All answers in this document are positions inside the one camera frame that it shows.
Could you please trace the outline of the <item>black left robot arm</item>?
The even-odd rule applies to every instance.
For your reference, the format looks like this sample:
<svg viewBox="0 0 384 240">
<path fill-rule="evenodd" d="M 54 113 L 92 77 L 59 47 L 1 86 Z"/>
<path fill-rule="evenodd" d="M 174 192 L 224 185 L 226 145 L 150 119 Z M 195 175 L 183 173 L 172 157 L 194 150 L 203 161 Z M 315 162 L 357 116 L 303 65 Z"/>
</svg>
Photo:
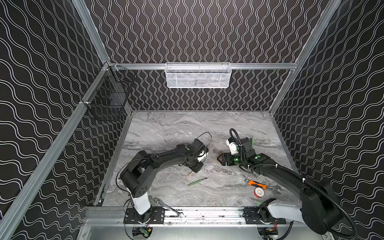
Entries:
<svg viewBox="0 0 384 240">
<path fill-rule="evenodd" d="M 158 172 L 181 165 L 198 173 L 208 153 L 209 148 L 198 139 L 161 153 L 138 152 L 120 172 L 120 180 L 132 197 L 136 213 L 143 216 L 151 209 L 148 191 Z"/>
</svg>

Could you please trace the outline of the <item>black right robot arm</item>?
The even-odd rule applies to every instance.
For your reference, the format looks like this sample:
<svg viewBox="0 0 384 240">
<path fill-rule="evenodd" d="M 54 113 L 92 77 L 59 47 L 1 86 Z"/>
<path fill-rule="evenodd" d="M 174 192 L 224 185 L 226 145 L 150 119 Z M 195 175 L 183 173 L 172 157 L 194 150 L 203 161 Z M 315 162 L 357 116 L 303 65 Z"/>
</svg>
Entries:
<svg viewBox="0 0 384 240">
<path fill-rule="evenodd" d="M 301 206 L 278 203 L 269 199 L 260 205 L 260 218 L 263 222 L 272 219 L 288 219 L 306 224 L 313 232 L 354 240 L 358 230 L 352 217 L 337 201 L 329 183 L 312 182 L 293 170 L 286 168 L 271 157 L 252 148 L 248 138 L 229 138 L 230 152 L 221 153 L 217 161 L 223 166 L 238 166 L 247 173 L 267 177 L 292 192 L 301 201 Z"/>
</svg>

